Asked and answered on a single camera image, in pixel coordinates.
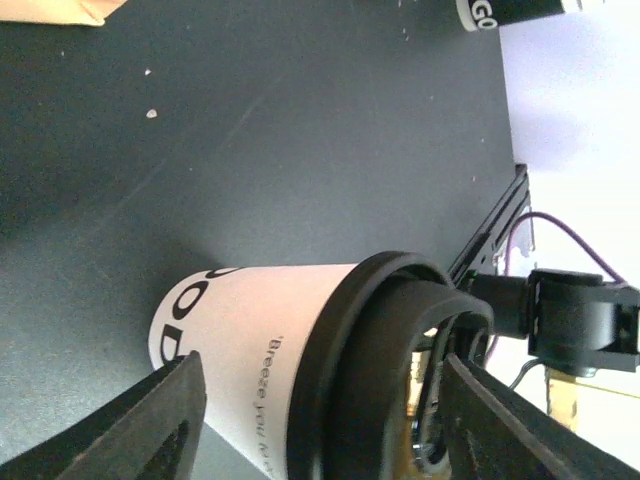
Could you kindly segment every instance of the paper cup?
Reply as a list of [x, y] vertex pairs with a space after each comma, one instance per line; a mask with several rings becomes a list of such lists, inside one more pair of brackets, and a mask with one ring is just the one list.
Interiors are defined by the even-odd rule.
[[354, 266], [197, 273], [169, 292], [153, 320], [154, 368], [200, 352], [205, 421], [272, 478], [287, 478], [289, 403], [307, 339]]
[[460, 21], [469, 32], [582, 12], [603, 4], [604, 0], [456, 0]]
[[[331, 450], [324, 432], [328, 412], [344, 401], [334, 405], [333, 385], [349, 338], [365, 305], [389, 293], [383, 284], [430, 283], [423, 280], [452, 290], [447, 276], [422, 257], [398, 252], [357, 266], [197, 273], [158, 308], [149, 335], [151, 360], [159, 368], [197, 350], [207, 390], [205, 421], [269, 477], [340, 478], [323, 474], [325, 450]], [[395, 301], [391, 308], [400, 316], [414, 303]], [[421, 332], [412, 335], [417, 342]], [[383, 364], [391, 350], [382, 352]], [[341, 461], [332, 461], [333, 471], [342, 469]]]

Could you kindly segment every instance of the black logo lettering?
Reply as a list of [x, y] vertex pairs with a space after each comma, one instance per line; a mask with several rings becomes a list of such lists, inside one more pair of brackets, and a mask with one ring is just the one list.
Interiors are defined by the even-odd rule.
[[[204, 295], [204, 292], [207, 291], [208, 286], [209, 286], [209, 282], [201, 280], [200, 282], [196, 282], [190, 287], [187, 287], [187, 289], [180, 294], [180, 296], [176, 299], [175, 303], [173, 304], [173, 309], [171, 311], [173, 318], [175, 318], [176, 320], [182, 320], [184, 317], [189, 315], [189, 312], [193, 310], [193, 307], [195, 307], [196, 303], [200, 301], [200, 299], [202, 298], [202, 295]], [[191, 290], [194, 290], [194, 289], [198, 290], [198, 294], [196, 295], [196, 298], [194, 298], [193, 301], [186, 308], [182, 308], [180, 306], [180, 300], [182, 300], [182, 297], [184, 297], [187, 294], [187, 292], [190, 292]]]
[[237, 272], [238, 270], [242, 270], [242, 269], [241, 268], [234, 268], [233, 270], [229, 270], [227, 272], [221, 272], [221, 273], [218, 273], [218, 272], [215, 272], [215, 271], [211, 271], [211, 272], [207, 273], [205, 275], [205, 277], [211, 278], [211, 279], [220, 278], [220, 277], [224, 277], [225, 275], [229, 275], [230, 273]]
[[[171, 358], [167, 358], [164, 354], [164, 342], [165, 342], [165, 339], [167, 338], [170, 338], [176, 343], [173, 354], [171, 355]], [[182, 330], [174, 326], [165, 324], [164, 329], [162, 330], [162, 337], [160, 337], [160, 358], [162, 358], [163, 364], [169, 363], [178, 354], [178, 350], [180, 349], [181, 338], [182, 338]]]

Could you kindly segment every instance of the dark gray table surface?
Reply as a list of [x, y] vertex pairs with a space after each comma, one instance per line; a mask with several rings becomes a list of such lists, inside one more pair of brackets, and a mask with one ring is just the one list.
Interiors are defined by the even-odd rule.
[[[514, 177], [498, 35], [454, 0], [129, 0], [0, 25], [0, 82], [0, 462], [149, 373], [185, 275], [448, 267]], [[210, 429], [195, 477], [262, 478]]]

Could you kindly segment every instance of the white paper cup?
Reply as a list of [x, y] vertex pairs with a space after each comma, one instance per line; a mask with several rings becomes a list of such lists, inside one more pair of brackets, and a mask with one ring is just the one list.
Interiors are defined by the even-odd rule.
[[[350, 382], [340, 375], [341, 368], [355, 376], [364, 373], [350, 367], [349, 358], [357, 357], [357, 352], [349, 345], [368, 331], [358, 323], [362, 315], [366, 317], [365, 307], [384, 301], [391, 294], [390, 286], [405, 283], [441, 284], [446, 292], [464, 295], [423, 257], [400, 252], [374, 255], [358, 265], [197, 273], [174, 287], [160, 304], [149, 334], [151, 360], [154, 368], [159, 368], [176, 355], [197, 350], [207, 390], [205, 421], [269, 477], [346, 478], [341, 472], [349, 471], [349, 453], [336, 456], [335, 446], [327, 444], [331, 432], [327, 419], [348, 403], [344, 389], [334, 388], [334, 384], [336, 379], [343, 386]], [[391, 323], [385, 328], [393, 330], [395, 322], [410, 313], [418, 300], [406, 296], [393, 299], [388, 305], [393, 312], [388, 317]], [[375, 383], [376, 369], [384, 373], [387, 363], [402, 365], [402, 358], [410, 359], [413, 343], [417, 345], [422, 336], [420, 328], [427, 324], [431, 328], [444, 320], [427, 310], [418, 313], [409, 323], [404, 322], [402, 342], [381, 348], [376, 358], [379, 362], [369, 363], [366, 374], [374, 375], [374, 380], [367, 388]], [[375, 331], [369, 334], [376, 336]], [[376, 357], [376, 352], [369, 350], [364, 348], [363, 352]], [[396, 383], [394, 377], [385, 385]], [[367, 398], [367, 388], [361, 388], [358, 395]], [[385, 399], [378, 400], [380, 403], [369, 402], [367, 408], [353, 409], [353, 418], [345, 425], [359, 425], [358, 415], [370, 415], [371, 408], [376, 418], [384, 418], [387, 413], [380, 409], [384, 410]], [[341, 422], [334, 419], [330, 423]], [[384, 426], [371, 426], [375, 431], [357, 434], [371, 439], [375, 457], [382, 449], [374, 444], [388, 442], [377, 437]], [[387, 457], [371, 458], [365, 468], [373, 472], [381, 462], [387, 469]]]
[[205, 421], [272, 478], [287, 478], [289, 404], [307, 339], [354, 266], [200, 272], [176, 285], [153, 319], [153, 367], [200, 352]]

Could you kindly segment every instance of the purple wire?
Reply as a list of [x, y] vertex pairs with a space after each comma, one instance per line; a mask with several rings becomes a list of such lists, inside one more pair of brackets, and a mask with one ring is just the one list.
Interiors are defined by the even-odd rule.
[[[567, 235], [569, 235], [569, 237], [571, 237], [578, 245], [580, 245], [582, 249], [593, 259], [593, 261], [596, 262], [598, 266], [602, 268], [602, 270], [607, 272], [607, 274], [611, 278], [613, 278], [616, 284], [627, 283], [627, 281], [618, 272], [616, 272], [611, 267], [611, 265], [609, 265], [600, 255], [598, 255], [598, 253], [593, 248], [591, 248], [591, 246], [580, 235], [578, 235], [575, 230], [573, 230], [569, 225], [564, 223], [562, 220], [544, 212], [525, 213], [522, 216], [520, 216], [511, 227], [511, 230], [509, 231], [509, 235], [507, 236], [507, 246], [506, 246], [506, 251], [504, 253], [504, 274], [506, 276], [509, 275], [509, 271], [511, 269], [511, 245], [513, 243], [513, 238], [515, 236], [516, 230], [520, 225], [524, 223], [525, 220], [529, 220], [533, 218], [542, 218], [543, 220], [553, 223], [556, 227], [560, 228], [560, 230], [564, 231]], [[499, 337], [497, 335], [493, 337], [493, 340], [491, 341], [491, 345], [489, 345], [489, 348], [487, 349], [485, 362], [489, 361], [489, 359], [493, 355], [493, 352], [495, 352], [496, 347], [498, 346], [498, 340], [499, 340]]]

